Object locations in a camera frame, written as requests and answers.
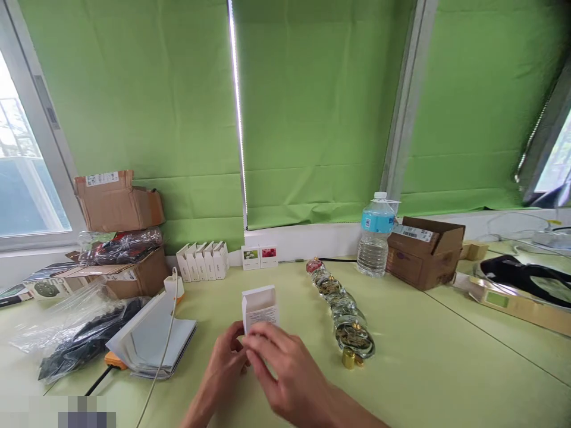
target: water bottle label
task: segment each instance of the water bottle label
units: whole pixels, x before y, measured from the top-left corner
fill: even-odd
[[[379,217],[370,213],[363,213],[361,228],[370,232],[390,233],[393,230],[394,216]]]

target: plastic bag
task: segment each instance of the plastic bag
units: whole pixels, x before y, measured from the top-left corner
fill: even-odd
[[[104,354],[107,341],[149,300],[119,300],[98,279],[16,326],[8,343],[37,362],[38,380],[50,384]]]
[[[80,266],[137,263],[163,244],[161,230],[153,226],[132,232],[79,233]]]

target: barcode label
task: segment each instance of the barcode label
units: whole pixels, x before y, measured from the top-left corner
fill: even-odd
[[[393,233],[408,236],[410,238],[418,239],[424,242],[430,242],[433,232],[424,229],[414,228],[410,226],[395,225]]]
[[[107,184],[110,182],[119,181],[119,173],[115,172],[106,172],[105,174],[95,174],[95,175],[88,175],[85,178],[85,182],[87,187],[91,187],[94,185],[99,184]]]

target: glass jar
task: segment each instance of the glass jar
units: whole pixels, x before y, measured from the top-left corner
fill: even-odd
[[[321,283],[326,279],[329,279],[330,276],[331,274],[329,271],[327,271],[326,268],[322,266],[313,271],[311,274],[311,281],[313,282],[314,286],[319,287]]]
[[[341,291],[342,288],[341,282],[333,278],[333,275],[318,285],[319,294],[326,300],[329,300],[331,295]]]
[[[307,262],[307,264],[305,265],[305,270],[307,271],[308,274],[311,275],[315,269],[321,266],[323,266],[323,262],[316,257]]]
[[[331,310],[333,310],[335,306],[339,306],[349,302],[355,302],[355,299],[351,294],[349,294],[349,292],[345,288],[342,288],[338,292],[331,294],[327,301],[329,302],[329,307],[331,308]]]
[[[336,306],[331,310],[331,317],[333,318],[333,322],[345,315],[353,315],[357,317],[356,319],[359,321],[359,324],[363,327],[367,327],[367,319],[361,310],[357,308],[357,305],[354,301]]]
[[[350,348],[353,352],[366,360],[375,355],[375,341],[366,328],[357,320],[358,316],[341,316],[335,322],[335,339],[337,345]]]

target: black cable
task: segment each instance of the black cable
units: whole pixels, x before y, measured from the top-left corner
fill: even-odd
[[[357,263],[357,260],[349,260],[349,259],[326,259],[324,257],[318,257],[319,260],[322,262],[344,262],[344,263]]]
[[[107,366],[107,368],[105,369],[105,371],[103,372],[103,374],[101,376],[99,376],[99,378],[95,381],[95,383],[91,386],[91,388],[89,388],[89,390],[85,393],[85,396],[91,395],[91,393],[93,391],[95,391],[95,388],[98,387],[98,385],[101,383],[101,381],[105,378],[105,376],[107,376],[107,374],[113,370],[113,369],[118,369],[119,367],[115,367],[115,366]]]

